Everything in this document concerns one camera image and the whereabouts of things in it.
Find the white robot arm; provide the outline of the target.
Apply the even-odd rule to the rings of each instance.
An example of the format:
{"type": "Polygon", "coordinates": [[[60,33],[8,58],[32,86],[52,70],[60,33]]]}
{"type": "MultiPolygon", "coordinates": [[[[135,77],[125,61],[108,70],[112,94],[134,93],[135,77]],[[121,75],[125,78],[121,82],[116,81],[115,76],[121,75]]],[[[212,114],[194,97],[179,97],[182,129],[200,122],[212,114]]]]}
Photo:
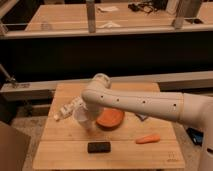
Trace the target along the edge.
{"type": "Polygon", "coordinates": [[[204,137],[197,171],[213,171],[213,97],[181,92],[122,91],[110,86],[110,78],[98,73],[83,89],[81,97],[92,118],[97,118],[103,107],[109,107],[200,129],[204,137]]]}

